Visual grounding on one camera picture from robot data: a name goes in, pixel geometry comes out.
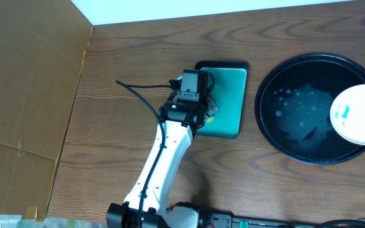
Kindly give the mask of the green scrubbing sponge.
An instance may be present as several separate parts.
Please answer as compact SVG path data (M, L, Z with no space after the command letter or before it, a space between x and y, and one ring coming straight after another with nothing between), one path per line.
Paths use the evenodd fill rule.
M211 124L213 121L214 121L214 116L211 116L211 117L208 117L208 118L205 120L205 123L206 123L206 124Z

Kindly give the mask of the pale pink plate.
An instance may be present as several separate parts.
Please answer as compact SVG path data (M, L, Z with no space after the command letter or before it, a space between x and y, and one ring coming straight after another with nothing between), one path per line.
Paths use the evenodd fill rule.
M335 98L330 121L342 138L365 146L365 84L350 87Z

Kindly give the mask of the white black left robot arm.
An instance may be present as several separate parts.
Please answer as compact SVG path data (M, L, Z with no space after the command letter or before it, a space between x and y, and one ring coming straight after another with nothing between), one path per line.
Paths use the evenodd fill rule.
M124 202L112 203L106 213L108 227L206 227L207 216L195 206L167 207L170 189L181 160L196 131L208 117L211 72L184 70L163 106L153 110L158 122L153 147L143 170Z

